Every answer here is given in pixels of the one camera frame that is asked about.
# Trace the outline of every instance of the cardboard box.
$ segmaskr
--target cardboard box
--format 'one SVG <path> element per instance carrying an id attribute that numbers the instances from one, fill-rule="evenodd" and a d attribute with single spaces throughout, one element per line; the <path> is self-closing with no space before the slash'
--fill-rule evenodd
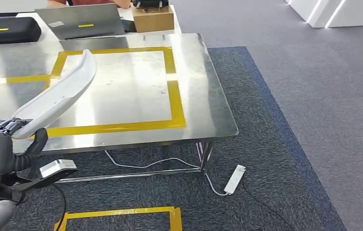
<path id="1" fill-rule="evenodd" d="M 134 6 L 131 8 L 138 33 L 174 30 L 174 15 L 170 6 L 162 7 L 158 12 L 144 12 L 143 9 Z"/>

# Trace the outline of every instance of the power strip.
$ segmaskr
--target power strip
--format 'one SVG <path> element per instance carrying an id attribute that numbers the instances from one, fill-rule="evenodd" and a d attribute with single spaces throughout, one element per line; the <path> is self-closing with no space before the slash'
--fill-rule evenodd
<path id="1" fill-rule="evenodd" d="M 234 173 L 232 173 L 231 178 L 229 178 L 228 184 L 226 184 L 224 191 L 226 194 L 231 195 L 235 192 L 235 189 L 237 188 L 239 182 L 242 179 L 242 176 L 245 173 L 246 168 L 242 165 L 237 165 L 237 167 L 234 170 Z"/>

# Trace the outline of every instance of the black bag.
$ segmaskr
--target black bag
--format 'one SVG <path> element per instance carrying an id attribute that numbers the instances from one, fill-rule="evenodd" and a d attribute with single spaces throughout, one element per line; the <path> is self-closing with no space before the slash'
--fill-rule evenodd
<path id="1" fill-rule="evenodd" d="M 133 0 L 133 6 L 139 8 L 159 8 L 160 2 L 162 3 L 162 7 L 168 6 L 168 0 Z"/>
<path id="2" fill-rule="evenodd" d="M 0 44 L 36 42 L 41 28 L 32 17 L 0 18 Z"/>

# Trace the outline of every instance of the carpet border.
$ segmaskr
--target carpet border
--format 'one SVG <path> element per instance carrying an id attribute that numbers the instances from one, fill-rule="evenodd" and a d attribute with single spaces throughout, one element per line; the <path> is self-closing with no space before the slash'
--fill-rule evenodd
<path id="1" fill-rule="evenodd" d="M 317 215 L 320 217 L 322 224 L 328 231 L 347 231 L 247 47 L 221 47 L 209 48 L 208 50 L 211 49 L 229 52 L 234 51 L 240 55 L 248 72 L 248 77 L 255 82 L 258 94 L 261 96 L 264 105 L 292 156 L 293 163 L 300 173 L 307 193 L 314 203 Z"/>

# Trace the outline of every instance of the laptop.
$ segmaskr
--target laptop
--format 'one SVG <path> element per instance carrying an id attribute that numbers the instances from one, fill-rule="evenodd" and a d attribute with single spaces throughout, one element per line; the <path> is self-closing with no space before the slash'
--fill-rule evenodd
<path id="1" fill-rule="evenodd" d="M 36 12 L 59 40 L 125 33 L 114 3 L 44 8 Z"/>

